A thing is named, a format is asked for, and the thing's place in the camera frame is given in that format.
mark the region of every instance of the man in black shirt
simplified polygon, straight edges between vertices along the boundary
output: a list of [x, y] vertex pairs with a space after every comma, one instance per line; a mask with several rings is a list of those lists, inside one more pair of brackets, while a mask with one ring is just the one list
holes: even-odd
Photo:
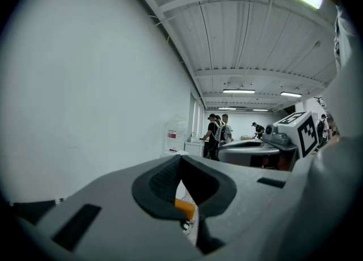
[[207, 145], [207, 149], [209, 151], [210, 158], [212, 160], [216, 160], [216, 150], [218, 148], [218, 143], [215, 139], [216, 131], [218, 129], [218, 126], [215, 122], [216, 116], [215, 114], [211, 113], [208, 120], [210, 121], [208, 125], [208, 132], [204, 136], [203, 140], [205, 141], [209, 137], [209, 142]]
[[255, 122], [252, 123], [252, 126], [254, 126], [256, 128], [256, 133], [255, 135], [258, 136], [259, 139], [261, 139], [263, 132], [265, 131], [265, 128], [263, 128], [262, 126], [256, 124]]

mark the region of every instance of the backpack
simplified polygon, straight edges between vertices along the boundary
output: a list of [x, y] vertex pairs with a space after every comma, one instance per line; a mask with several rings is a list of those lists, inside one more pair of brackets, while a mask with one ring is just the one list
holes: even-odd
[[318, 134], [322, 134], [324, 132], [324, 122], [325, 122], [325, 120], [323, 120], [323, 121], [319, 120], [319, 124], [318, 124], [318, 128], [317, 128]]
[[219, 126], [217, 131], [216, 131], [216, 135], [214, 135], [214, 139], [217, 140], [217, 142], [225, 142], [225, 132], [226, 132], [226, 126]]

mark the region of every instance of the orange block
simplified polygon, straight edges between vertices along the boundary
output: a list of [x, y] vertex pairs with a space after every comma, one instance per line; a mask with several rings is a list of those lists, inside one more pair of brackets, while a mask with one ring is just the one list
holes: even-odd
[[195, 206], [184, 200], [175, 199], [175, 207], [181, 209], [187, 214], [187, 219], [192, 220], [194, 216]]

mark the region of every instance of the white cube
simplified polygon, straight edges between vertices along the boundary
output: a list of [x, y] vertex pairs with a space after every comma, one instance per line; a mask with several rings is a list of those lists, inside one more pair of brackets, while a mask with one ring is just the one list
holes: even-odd
[[285, 133], [298, 146], [300, 158], [306, 157], [319, 145], [311, 112], [293, 113], [275, 123], [279, 133]]

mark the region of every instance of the black backpack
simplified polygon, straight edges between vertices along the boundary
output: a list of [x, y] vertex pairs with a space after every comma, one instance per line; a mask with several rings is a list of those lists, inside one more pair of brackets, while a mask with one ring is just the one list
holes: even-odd
[[323, 121], [319, 120], [318, 129], [317, 129], [318, 134], [322, 134], [324, 132], [324, 121], [325, 120]]

